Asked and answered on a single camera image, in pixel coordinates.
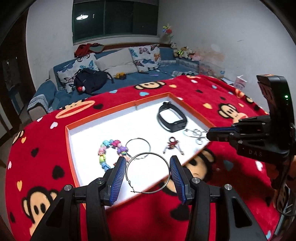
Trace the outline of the left butterfly pillow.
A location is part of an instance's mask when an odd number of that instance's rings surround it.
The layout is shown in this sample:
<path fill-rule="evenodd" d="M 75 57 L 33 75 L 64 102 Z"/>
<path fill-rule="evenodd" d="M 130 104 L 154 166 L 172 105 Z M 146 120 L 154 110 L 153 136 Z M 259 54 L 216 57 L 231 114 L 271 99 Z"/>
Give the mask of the left butterfly pillow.
<path fill-rule="evenodd" d="M 77 58 L 74 62 L 66 64 L 60 71 L 57 72 L 60 81 L 64 84 L 67 93 L 75 90 L 74 79 L 79 70 L 88 68 L 90 70 L 98 71 L 99 68 L 95 64 L 95 53 L 87 54 L 83 57 Z"/>

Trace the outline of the brown door frame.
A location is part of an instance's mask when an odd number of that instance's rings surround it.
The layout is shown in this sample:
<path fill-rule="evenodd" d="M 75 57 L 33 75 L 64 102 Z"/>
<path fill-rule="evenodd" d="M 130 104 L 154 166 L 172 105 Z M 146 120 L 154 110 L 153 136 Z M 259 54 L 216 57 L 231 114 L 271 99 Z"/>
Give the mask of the brown door frame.
<path fill-rule="evenodd" d="M 1 43 L 1 124 L 10 136 L 21 124 L 25 104 L 36 93 L 26 48 L 28 13 L 21 14 Z"/>

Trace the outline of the red pearl earrings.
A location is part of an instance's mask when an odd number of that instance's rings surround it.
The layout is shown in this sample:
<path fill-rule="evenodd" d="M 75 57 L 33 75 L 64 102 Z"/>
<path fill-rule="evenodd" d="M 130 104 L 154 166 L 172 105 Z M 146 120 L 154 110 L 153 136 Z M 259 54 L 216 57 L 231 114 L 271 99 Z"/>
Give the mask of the red pearl earrings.
<path fill-rule="evenodd" d="M 181 155 L 184 155 L 184 152 L 180 148 L 179 141 L 176 140 L 174 137 L 170 137 L 168 144 L 166 145 L 166 147 L 163 151 L 163 154 L 166 153 L 166 150 L 173 150 L 173 149 L 177 149 Z"/>

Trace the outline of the right butterfly pillow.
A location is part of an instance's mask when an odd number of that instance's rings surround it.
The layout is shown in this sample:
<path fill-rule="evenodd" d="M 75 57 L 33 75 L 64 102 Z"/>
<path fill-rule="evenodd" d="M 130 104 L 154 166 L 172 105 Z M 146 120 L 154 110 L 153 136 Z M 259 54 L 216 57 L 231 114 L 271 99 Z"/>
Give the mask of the right butterfly pillow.
<path fill-rule="evenodd" d="M 130 47 L 132 56 L 138 72 L 145 73 L 159 68 L 161 64 L 161 53 L 159 44 Z"/>

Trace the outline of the butterfly pillow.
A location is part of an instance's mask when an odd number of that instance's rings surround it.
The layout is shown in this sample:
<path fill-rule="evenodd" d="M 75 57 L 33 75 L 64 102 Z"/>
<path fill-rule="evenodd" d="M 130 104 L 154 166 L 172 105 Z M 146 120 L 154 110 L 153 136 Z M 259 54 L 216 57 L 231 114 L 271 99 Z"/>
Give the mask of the butterfly pillow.
<path fill-rule="evenodd" d="M 161 64 L 161 53 L 159 44 L 130 47 L 132 56 L 138 72 L 145 73 L 159 68 Z"/>
<path fill-rule="evenodd" d="M 98 71 L 99 68 L 95 64 L 95 53 L 87 54 L 83 57 L 77 58 L 74 62 L 66 64 L 60 71 L 57 72 L 60 81 L 64 84 L 67 93 L 75 90 L 74 79 L 79 70 L 88 68 L 90 70 Z"/>

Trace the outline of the blue sofa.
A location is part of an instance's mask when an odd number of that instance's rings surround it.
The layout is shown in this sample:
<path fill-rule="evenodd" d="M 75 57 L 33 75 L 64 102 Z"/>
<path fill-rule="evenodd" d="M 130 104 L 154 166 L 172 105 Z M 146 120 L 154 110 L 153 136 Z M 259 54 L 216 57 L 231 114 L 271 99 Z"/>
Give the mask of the blue sofa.
<path fill-rule="evenodd" d="M 175 58 L 173 50 L 170 48 L 161 47 L 161 64 L 158 69 L 148 71 L 146 73 L 131 73 L 128 74 L 124 80 L 114 78 L 113 81 L 108 79 L 106 84 L 94 94 L 101 94 L 105 92 L 114 93 L 123 87 L 136 86 L 142 83 L 156 82 L 167 80 L 178 75 L 189 73 L 190 75 L 198 74 L 199 65 L 198 61 L 188 59 Z M 66 66 L 72 66 L 76 60 L 70 60 L 59 64 L 50 71 L 50 79 L 46 80 L 38 88 L 37 92 L 29 102 L 27 111 L 32 120 L 37 120 L 42 116 L 51 113 L 57 109 L 64 108 L 73 102 L 90 97 L 90 95 L 82 93 L 79 94 L 77 90 L 68 93 L 62 82 L 58 78 L 57 72 Z"/>

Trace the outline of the black backpack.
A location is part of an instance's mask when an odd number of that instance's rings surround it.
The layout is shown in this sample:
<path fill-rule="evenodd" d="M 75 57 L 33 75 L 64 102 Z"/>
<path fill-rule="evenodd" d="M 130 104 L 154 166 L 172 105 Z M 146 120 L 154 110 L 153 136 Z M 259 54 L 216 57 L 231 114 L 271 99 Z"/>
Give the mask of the black backpack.
<path fill-rule="evenodd" d="M 109 73 L 84 68 L 76 74 L 74 84 L 80 94 L 95 95 L 94 92 L 104 87 L 108 80 L 114 84 L 114 80 Z"/>

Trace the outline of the white cushion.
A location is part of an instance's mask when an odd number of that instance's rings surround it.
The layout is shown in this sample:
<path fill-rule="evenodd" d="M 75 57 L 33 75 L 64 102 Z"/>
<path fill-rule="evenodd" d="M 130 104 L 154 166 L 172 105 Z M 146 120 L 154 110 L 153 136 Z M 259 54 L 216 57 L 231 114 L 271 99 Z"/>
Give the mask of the white cushion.
<path fill-rule="evenodd" d="M 103 56 L 95 60 L 95 64 L 99 70 L 109 73 L 112 77 L 119 73 L 132 74 L 138 72 L 128 48 Z"/>

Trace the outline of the dark window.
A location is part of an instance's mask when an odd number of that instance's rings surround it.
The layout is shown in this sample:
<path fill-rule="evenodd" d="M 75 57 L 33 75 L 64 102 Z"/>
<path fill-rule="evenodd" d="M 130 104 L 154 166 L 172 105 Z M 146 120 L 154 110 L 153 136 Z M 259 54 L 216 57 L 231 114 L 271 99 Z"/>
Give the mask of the dark window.
<path fill-rule="evenodd" d="M 157 35 L 159 1 L 74 1 L 73 42 L 117 35 Z"/>

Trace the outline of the colourful artificial flower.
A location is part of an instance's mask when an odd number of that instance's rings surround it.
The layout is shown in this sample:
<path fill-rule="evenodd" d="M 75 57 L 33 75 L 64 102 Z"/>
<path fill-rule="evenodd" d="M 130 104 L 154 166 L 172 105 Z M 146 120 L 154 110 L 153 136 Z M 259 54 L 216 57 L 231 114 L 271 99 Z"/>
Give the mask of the colourful artificial flower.
<path fill-rule="evenodd" d="M 165 44 L 170 44 L 172 38 L 173 38 L 173 31 L 171 29 L 171 26 L 169 24 L 163 26 L 162 30 L 162 37 L 161 40 Z"/>

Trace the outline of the plush toys pile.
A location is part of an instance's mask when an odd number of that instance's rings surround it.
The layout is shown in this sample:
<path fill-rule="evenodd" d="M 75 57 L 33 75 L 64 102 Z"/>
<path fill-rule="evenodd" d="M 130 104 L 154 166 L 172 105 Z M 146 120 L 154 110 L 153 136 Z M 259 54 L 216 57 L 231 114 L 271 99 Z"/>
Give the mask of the plush toys pile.
<path fill-rule="evenodd" d="M 191 48 L 185 46 L 182 48 L 178 48 L 177 44 L 175 42 L 170 43 L 171 48 L 173 49 L 174 57 L 175 58 L 184 58 L 191 61 L 201 61 L 201 56 L 194 52 Z"/>

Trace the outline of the orange shallow box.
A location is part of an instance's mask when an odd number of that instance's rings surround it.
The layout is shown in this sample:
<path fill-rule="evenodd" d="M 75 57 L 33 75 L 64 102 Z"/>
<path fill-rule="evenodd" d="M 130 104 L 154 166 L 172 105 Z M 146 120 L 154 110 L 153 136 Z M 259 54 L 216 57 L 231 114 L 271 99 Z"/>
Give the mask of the orange shallow box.
<path fill-rule="evenodd" d="M 180 97 L 167 92 L 109 108 L 68 124 L 65 128 L 66 146 L 75 186 L 86 186 L 105 173 L 99 163 L 98 150 L 105 140 L 120 140 L 125 146 L 132 138 L 144 138 L 151 145 L 151 152 L 160 154 L 167 161 L 176 155 L 181 164 L 187 163 L 207 144 L 204 139 L 197 144 L 183 130 L 170 133 L 157 121 L 157 113 L 163 102 L 170 101 L 187 117 L 188 130 L 207 131 L 212 123 Z M 177 149 L 163 151 L 169 138 L 179 141 L 181 155 Z M 123 204 L 139 194 L 130 192 L 124 178 L 116 205 Z"/>

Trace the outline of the milk tea cup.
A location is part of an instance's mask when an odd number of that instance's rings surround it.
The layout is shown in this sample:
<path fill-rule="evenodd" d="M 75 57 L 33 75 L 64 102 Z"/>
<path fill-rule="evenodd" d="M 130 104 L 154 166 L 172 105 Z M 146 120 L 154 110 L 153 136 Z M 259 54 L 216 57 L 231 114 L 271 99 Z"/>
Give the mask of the milk tea cup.
<path fill-rule="evenodd" d="M 246 87 L 247 81 L 243 78 L 243 75 L 237 76 L 233 86 L 242 91 Z"/>

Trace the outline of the black smart watch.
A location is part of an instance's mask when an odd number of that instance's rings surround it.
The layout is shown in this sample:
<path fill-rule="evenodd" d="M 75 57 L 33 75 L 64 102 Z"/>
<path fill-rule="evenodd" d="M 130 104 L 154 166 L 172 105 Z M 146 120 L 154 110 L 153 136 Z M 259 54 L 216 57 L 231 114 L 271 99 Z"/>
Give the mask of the black smart watch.
<path fill-rule="evenodd" d="M 170 101 L 163 102 L 159 107 L 157 121 L 170 133 L 185 129 L 188 122 L 186 115 Z"/>

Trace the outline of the red clothes on sofa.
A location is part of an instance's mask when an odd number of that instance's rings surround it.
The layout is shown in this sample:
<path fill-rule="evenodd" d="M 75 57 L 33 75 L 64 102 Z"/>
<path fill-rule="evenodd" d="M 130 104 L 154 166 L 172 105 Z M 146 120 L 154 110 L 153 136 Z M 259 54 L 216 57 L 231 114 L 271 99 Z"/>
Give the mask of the red clothes on sofa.
<path fill-rule="evenodd" d="M 83 56 L 86 56 L 87 54 L 91 54 L 91 53 L 97 54 L 97 53 L 102 52 L 103 49 L 104 49 L 104 45 L 99 44 L 99 43 L 81 44 L 78 46 L 78 48 L 74 52 L 74 57 L 75 58 L 83 57 Z"/>

